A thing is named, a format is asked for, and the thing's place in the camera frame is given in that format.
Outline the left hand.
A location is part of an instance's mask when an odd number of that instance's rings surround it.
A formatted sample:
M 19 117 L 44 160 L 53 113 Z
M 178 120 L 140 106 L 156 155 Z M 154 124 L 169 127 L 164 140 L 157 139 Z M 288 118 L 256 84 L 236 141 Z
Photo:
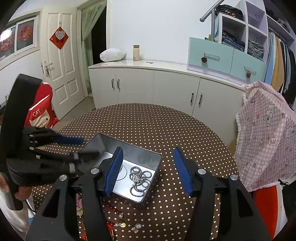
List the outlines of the left hand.
M 8 181 L 7 176 L 4 176 L 3 173 L 1 173 L 1 198 L 5 199 L 5 193 L 10 194 L 11 192 L 12 183 Z M 30 197 L 32 193 L 31 187 L 20 187 L 18 186 L 18 190 L 13 191 L 13 195 L 18 200 L 26 200 Z

